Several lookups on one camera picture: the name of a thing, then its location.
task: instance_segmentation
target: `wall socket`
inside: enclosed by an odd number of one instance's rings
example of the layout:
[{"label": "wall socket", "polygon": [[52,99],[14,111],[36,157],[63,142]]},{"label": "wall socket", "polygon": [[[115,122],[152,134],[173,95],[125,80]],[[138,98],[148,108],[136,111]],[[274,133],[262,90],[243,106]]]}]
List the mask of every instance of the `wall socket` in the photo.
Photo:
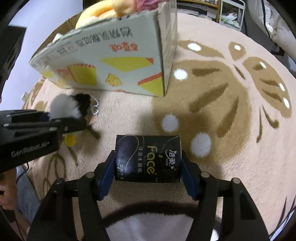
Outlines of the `wall socket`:
[{"label": "wall socket", "polygon": [[27,92],[24,92],[22,95],[22,101],[26,102],[29,99],[29,94]]}]

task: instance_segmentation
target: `white dot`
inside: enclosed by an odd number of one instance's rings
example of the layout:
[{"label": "white dot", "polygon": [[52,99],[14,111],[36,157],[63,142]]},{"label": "white dot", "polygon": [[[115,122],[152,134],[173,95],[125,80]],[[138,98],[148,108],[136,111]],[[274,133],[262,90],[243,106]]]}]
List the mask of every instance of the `white dot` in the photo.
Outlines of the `white dot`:
[{"label": "white dot", "polygon": [[285,91],[285,87],[283,86],[282,83],[279,83],[279,86],[280,86],[280,88],[281,88],[282,91]]},{"label": "white dot", "polygon": [[200,47],[198,44],[196,43],[190,43],[187,45],[187,47],[191,50],[194,50],[194,51],[201,51],[202,50],[202,47]]},{"label": "white dot", "polygon": [[260,62],[260,64],[261,64],[261,66],[262,66],[263,68],[266,69],[266,65],[265,65],[264,63]]},{"label": "white dot", "polygon": [[178,130],[179,120],[173,114],[166,115],[163,118],[163,121],[161,123],[161,126],[162,126],[162,128],[163,128],[164,131],[166,131],[166,132],[173,132],[173,131]]},{"label": "white dot", "polygon": [[217,231],[213,229],[210,241],[217,241],[218,239],[219,239],[219,235],[218,235]]},{"label": "white dot", "polygon": [[288,109],[290,108],[289,101],[285,97],[284,97],[284,104]]},{"label": "white dot", "polygon": [[211,151],[212,141],[207,133],[199,132],[191,141],[191,152],[197,157],[207,156]]},{"label": "white dot", "polygon": [[188,77],[188,73],[183,69],[176,69],[174,71],[174,76],[177,80],[185,80]]},{"label": "white dot", "polygon": [[234,46],[234,48],[235,48],[236,50],[241,50],[241,49],[242,49],[242,48],[241,48],[239,45],[237,45],[237,44]]}]

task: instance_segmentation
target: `white cardboard box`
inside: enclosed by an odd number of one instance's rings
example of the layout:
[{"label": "white cardboard box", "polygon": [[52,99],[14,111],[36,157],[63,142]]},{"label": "white cardboard box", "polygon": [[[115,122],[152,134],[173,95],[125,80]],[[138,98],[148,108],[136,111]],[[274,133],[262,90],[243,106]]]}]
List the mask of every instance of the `white cardboard box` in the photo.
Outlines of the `white cardboard box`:
[{"label": "white cardboard box", "polygon": [[[165,95],[177,43],[176,0],[74,29],[79,16],[39,47],[33,68],[62,88]],[[63,36],[52,42],[57,33]]]}]

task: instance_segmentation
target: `plush blanket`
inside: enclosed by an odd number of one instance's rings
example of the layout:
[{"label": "plush blanket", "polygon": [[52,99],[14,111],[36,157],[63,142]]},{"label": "plush blanket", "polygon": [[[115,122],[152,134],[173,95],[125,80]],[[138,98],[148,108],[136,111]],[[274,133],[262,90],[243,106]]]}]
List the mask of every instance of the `plush blanket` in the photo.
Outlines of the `plush blanket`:
[{"label": "plush blanket", "polygon": [[[182,149],[216,178],[241,179],[271,239],[295,209],[296,81],[266,49],[233,29],[178,14],[178,44],[164,98],[124,92],[65,90],[42,78],[26,109],[49,110],[61,93],[90,93],[99,121],[71,148],[30,163],[42,199],[58,177],[73,180],[104,162],[117,134],[180,135]],[[197,203],[180,183],[114,181],[99,208],[111,240],[185,240]],[[78,202],[76,229],[83,231]],[[212,240],[217,240],[218,200]]]}]

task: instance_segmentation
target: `human hand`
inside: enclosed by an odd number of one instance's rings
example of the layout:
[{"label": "human hand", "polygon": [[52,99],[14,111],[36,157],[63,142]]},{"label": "human hand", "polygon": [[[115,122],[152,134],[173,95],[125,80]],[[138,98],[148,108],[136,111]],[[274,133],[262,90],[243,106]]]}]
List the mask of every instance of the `human hand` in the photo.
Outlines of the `human hand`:
[{"label": "human hand", "polygon": [[17,185],[16,185],[16,168],[3,173],[3,179],[0,180],[0,206],[6,210],[14,210],[17,205]]}]

